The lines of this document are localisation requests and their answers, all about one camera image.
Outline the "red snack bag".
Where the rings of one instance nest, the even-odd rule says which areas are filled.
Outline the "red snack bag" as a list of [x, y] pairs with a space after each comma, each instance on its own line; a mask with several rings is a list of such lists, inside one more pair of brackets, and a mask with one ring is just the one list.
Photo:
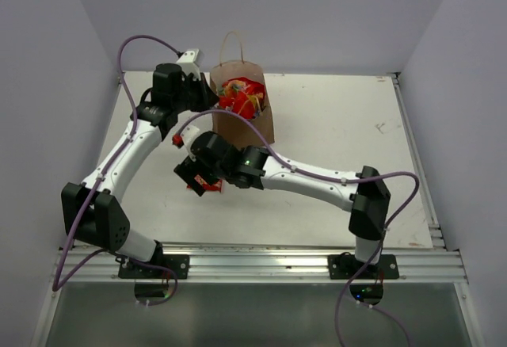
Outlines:
[[212, 182], [209, 183], [200, 175], [196, 175], [192, 180], [186, 183], [186, 187], [187, 189], [191, 189], [198, 196], [202, 196], [206, 192], [221, 193], [223, 191], [223, 180], [212, 179]]

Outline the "brown paper bag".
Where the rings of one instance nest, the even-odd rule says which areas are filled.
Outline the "brown paper bag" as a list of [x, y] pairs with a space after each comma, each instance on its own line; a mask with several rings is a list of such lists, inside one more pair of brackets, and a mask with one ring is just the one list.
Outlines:
[[273, 112], [264, 71], [245, 58], [242, 42], [238, 43], [238, 59], [224, 58], [227, 39], [237, 35], [230, 31], [225, 36], [219, 63], [210, 71], [210, 86], [219, 97], [217, 108], [224, 111], [212, 114], [212, 127], [237, 148], [262, 147], [275, 142]]

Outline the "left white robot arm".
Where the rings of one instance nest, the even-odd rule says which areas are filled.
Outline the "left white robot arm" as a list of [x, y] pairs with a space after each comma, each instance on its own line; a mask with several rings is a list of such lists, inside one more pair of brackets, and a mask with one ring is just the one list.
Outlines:
[[195, 62], [156, 66], [150, 93], [133, 110], [120, 140], [81, 183], [61, 192], [65, 231], [71, 239], [136, 259], [146, 277], [159, 276], [165, 259], [158, 242], [131, 226], [121, 201], [141, 165], [185, 111], [203, 112], [218, 101]]

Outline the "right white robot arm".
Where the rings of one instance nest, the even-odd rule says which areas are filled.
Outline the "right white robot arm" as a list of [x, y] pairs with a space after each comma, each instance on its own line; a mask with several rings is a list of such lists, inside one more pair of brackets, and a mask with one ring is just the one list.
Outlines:
[[297, 193], [348, 212], [349, 231], [356, 238], [354, 271], [368, 278], [380, 270], [379, 244], [391, 193], [378, 170], [364, 166], [355, 173], [299, 164], [265, 147], [238, 149], [212, 131], [190, 126], [174, 135], [172, 143], [188, 153], [174, 172], [198, 196], [204, 194], [205, 185], [222, 180], [239, 189]]

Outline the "red candy bag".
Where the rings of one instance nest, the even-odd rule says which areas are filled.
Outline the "red candy bag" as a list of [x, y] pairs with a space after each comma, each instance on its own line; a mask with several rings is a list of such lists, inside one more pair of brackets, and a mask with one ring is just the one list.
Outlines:
[[260, 116], [267, 101], [265, 85], [245, 77], [225, 81], [218, 89], [218, 96], [221, 109], [247, 120]]

